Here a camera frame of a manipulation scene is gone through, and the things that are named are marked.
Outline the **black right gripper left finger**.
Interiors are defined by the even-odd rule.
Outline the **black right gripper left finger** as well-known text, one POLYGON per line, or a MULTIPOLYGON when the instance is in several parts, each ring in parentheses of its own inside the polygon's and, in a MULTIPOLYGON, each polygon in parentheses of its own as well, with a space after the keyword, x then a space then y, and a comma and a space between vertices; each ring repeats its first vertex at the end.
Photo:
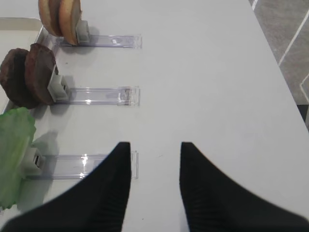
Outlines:
POLYGON ((86 178, 9 220, 4 232, 120 232, 131 185, 131 149, 120 142, 86 178))

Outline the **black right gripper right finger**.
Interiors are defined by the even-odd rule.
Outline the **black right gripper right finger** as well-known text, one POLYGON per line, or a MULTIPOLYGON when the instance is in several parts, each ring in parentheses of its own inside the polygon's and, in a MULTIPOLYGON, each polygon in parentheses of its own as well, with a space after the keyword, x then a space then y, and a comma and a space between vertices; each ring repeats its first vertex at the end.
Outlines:
POLYGON ((309 222, 251 193, 191 142, 180 155, 180 191, 191 232, 307 232, 309 222))

